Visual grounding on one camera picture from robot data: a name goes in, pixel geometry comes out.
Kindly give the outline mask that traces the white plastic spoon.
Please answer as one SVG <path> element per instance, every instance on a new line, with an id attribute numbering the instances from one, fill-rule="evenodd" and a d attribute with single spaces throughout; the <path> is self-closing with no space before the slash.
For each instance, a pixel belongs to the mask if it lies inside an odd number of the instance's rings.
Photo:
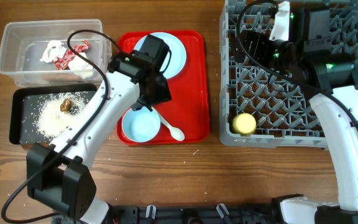
<path id="1" fill-rule="evenodd" d="M 185 140 L 185 135 L 181 129 L 172 126 L 154 107 L 152 107 L 152 109 L 158 114 L 160 118 L 160 122 L 168 128 L 170 135 L 174 140 L 176 141 Z"/>

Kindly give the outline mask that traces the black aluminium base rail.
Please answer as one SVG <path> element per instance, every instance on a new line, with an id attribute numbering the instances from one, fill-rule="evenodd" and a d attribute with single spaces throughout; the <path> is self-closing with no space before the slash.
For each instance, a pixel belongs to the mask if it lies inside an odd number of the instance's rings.
<path id="1" fill-rule="evenodd" d="M 209 207 L 136 207 L 112 206 L 103 223 L 284 223 L 278 210 L 267 203 L 244 206 L 215 205 Z"/>

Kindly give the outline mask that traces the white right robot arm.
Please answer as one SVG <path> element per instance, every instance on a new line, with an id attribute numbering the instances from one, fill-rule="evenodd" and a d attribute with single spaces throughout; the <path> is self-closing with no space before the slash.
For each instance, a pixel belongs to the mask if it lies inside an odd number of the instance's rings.
<path id="1" fill-rule="evenodd" d="M 240 51 L 256 66 L 299 86 L 328 143 L 338 187 L 330 205 L 302 195 L 272 200 L 275 223 L 358 223 L 358 65 L 349 52 L 333 49 L 326 6 L 282 10 L 271 4 L 273 31 L 245 30 L 236 22 Z"/>

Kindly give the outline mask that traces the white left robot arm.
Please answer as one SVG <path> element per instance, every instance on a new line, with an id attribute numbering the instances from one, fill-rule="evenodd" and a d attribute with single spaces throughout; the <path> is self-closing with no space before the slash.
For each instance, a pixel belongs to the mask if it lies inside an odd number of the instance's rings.
<path id="1" fill-rule="evenodd" d="M 139 50 L 119 52 L 79 120 L 49 146 L 28 151 L 27 194 L 54 214 L 80 223 L 112 223 L 112 207 L 96 197 L 90 174 L 94 158 L 119 118 L 128 110 L 152 109 L 172 99 L 161 72 L 170 49 L 162 39 L 147 35 Z"/>

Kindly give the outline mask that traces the light blue bowl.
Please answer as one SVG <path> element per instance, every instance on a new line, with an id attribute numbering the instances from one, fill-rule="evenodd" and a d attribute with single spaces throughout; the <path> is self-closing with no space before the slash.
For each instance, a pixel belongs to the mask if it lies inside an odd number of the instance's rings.
<path id="1" fill-rule="evenodd" d="M 134 111 L 129 109 L 122 118 L 122 130 L 131 141 L 143 143 L 152 140 L 160 131 L 161 121 L 155 110 L 143 107 Z"/>

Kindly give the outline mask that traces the grey-blue dishwasher rack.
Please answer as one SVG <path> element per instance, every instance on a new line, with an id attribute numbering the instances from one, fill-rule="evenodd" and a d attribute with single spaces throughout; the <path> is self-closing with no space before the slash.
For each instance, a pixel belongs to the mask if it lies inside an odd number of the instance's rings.
<path id="1" fill-rule="evenodd" d="M 346 52 L 358 64 L 358 1 L 323 1 L 330 8 L 330 31 L 335 53 Z M 226 146 L 327 148 L 318 119 L 300 88 L 259 67 L 234 60 L 232 45 L 236 21 L 245 1 L 227 0 L 219 20 L 221 58 L 220 141 Z M 257 123 L 253 134 L 237 134 L 232 120 L 251 114 Z"/>

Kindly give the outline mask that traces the light blue round plate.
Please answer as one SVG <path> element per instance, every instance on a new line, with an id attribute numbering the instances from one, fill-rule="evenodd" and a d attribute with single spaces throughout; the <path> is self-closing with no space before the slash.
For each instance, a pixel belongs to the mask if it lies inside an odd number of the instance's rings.
<path id="1" fill-rule="evenodd" d="M 186 49 L 183 43 L 174 35 L 166 32 L 154 32 L 151 35 L 162 39 L 170 48 L 173 54 L 168 54 L 163 61 L 160 69 L 166 79 L 173 78 L 178 75 L 186 64 Z"/>

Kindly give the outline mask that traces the brown food scrap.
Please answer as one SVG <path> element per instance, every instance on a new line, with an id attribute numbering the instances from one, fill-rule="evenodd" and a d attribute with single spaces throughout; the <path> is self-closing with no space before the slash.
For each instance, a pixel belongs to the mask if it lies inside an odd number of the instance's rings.
<path id="1" fill-rule="evenodd" d="M 72 102 L 68 98 L 64 99 L 62 104 L 60 105 L 60 111 L 61 112 L 68 112 L 71 110 Z"/>

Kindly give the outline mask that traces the black flat tray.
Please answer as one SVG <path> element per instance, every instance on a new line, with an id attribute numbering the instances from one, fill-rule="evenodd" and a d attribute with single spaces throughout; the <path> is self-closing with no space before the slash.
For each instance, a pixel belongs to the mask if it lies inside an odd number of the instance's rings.
<path id="1" fill-rule="evenodd" d="M 21 88 L 13 94 L 9 141 L 12 144 L 46 143 L 53 136 L 39 128 L 39 117 L 45 106 L 52 101 L 68 98 L 73 106 L 71 114 L 78 115 L 96 93 L 94 84 L 44 86 Z"/>

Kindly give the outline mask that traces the yellow plastic cup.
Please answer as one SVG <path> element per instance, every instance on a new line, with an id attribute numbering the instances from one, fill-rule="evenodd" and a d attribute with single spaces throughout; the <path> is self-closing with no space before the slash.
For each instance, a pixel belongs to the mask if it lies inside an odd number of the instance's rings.
<path id="1" fill-rule="evenodd" d="M 256 130 L 255 118 L 249 113 L 241 113 L 232 120 L 232 130 L 237 134 L 250 135 Z"/>

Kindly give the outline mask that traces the red snack wrapper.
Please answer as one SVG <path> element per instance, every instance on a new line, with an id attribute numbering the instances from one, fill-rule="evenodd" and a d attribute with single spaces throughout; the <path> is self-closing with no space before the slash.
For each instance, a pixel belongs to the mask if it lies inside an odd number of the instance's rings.
<path id="1" fill-rule="evenodd" d="M 78 53 L 82 53 L 85 50 L 90 48 L 90 43 L 87 40 L 83 40 L 79 44 L 74 46 L 74 51 Z M 62 58 L 58 58 L 56 62 L 54 62 L 55 66 L 59 70 L 64 70 L 67 68 L 68 64 L 75 59 L 76 54 L 74 54 L 71 50 L 67 50 Z"/>

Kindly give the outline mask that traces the clear plastic bin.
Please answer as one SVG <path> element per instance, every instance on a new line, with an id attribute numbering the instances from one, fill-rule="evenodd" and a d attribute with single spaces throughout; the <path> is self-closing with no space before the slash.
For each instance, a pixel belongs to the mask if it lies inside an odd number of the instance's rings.
<path id="1" fill-rule="evenodd" d="M 49 42 L 67 47 L 67 38 L 77 30 L 103 31 L 99 19 L 10 22 L 5 26 L 0 47 L 0 73 L 17 86 L 71 85 L 100 83 L 101 75 L 92 67 L 86 70 L 59 70 L 53 62 L 40 59 Z"/>

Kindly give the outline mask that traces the white rice pile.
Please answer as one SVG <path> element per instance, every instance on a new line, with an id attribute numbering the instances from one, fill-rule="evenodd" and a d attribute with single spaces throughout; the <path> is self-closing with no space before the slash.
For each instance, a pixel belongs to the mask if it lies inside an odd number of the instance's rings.
<path id="1" fill-rule="evenodd" d="M 38 115 L 33 122 L 36 133 L 48 140 L 59 136 L 76 122 L 92 95 L 89 91 L 40 95 L 35 110 Z M 71 103 L 71 107 L 68 111 L 61 111 L 60 107 L 65 100 Z"/>

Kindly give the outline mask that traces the white napkin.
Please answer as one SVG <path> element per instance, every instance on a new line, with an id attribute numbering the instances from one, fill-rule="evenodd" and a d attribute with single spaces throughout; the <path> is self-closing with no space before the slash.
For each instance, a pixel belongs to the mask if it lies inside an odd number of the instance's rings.
<path id="1" fill-rule="evenodd" d="M 63 46 L 63 42 L 59 40 L 51 40 L 47 44 L 40 61 L 45 63 L 54 63 L 58 58 L 62 58 L 67 50 L 69 49 Z M 75 72 L 74 74 L 82 79 L 93 76 L 93 72 L 85 72 L 85 70 L 91 70 L 93 67 L 78 56 L 76 56 L 75 59 L 68 64 L 67 68 L 70 70 L 78 70 L 78 72 Z"/>

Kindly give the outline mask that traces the red plastic tray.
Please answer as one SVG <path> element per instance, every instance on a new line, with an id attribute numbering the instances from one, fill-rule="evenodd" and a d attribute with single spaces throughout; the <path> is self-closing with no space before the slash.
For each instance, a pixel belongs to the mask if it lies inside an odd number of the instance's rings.
<path id="1" fill-rule="evenodd" d="M 128 32 L 121 36 L 119 45 L 126 52 L 154 31 Z M 158 112 L 174 127 L 184 132 L 184 141 L 176 141 L 166 126 L 148 142 L 137 143 L 128 139 L 122 130 L 122 118 L 117 122 L 116 134 L 121 142 L 130 146 L 194 143 L 204 140 L 210 132 L 208 84 L 205 65 L 204 40 L 195 30 L 164 30 L 177 37 L 186 50 L 186 63 L 182 71 L 168 79 L 172 101 L 156 106 Z"/>

